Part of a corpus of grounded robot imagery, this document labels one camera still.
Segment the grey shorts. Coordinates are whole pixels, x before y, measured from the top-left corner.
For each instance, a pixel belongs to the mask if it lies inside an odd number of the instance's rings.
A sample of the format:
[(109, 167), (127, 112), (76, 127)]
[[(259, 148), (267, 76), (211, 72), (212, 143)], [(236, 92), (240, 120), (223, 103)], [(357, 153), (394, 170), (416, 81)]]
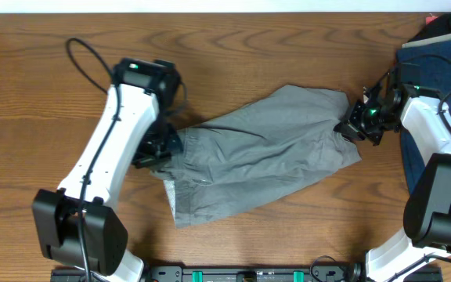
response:
[(179, 130), (183, 151), (153, 170), (176, 227), (248, 212), (360, 161), (334, 131), (345, 93), (285, 85), (270, 96)]

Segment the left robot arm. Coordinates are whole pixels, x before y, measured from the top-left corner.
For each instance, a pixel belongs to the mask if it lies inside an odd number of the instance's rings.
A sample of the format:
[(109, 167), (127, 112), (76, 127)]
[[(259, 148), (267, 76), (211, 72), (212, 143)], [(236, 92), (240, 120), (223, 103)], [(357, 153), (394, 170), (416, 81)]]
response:
[(182, 86), (173, 63), (124, 58), (113, 69), (99, 123), (57, 190), (39, 190), (31, 209), (41, 253), (80, 270), (73, 281), (141, 281), (144, 262), (127, 248), (117, 217), (130, 166), (150, 168), (183, 151), (168, 122)]

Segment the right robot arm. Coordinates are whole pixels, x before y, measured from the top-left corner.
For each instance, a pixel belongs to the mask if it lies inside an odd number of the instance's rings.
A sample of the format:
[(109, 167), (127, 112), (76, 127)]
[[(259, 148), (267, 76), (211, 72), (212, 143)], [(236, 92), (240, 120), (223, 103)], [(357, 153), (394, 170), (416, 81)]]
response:
[(406, 130), (424, 162), (403, 212), (402, 228), (364, 262), (344, 271), (345, 281), (440, 281), (435, 260), (451, 264), (451, 116), (447, 96), (420, 83), (420, 67), (397, 63), (356, 101), (334, 128), (346, 139), (377, 146), (386, 131)]

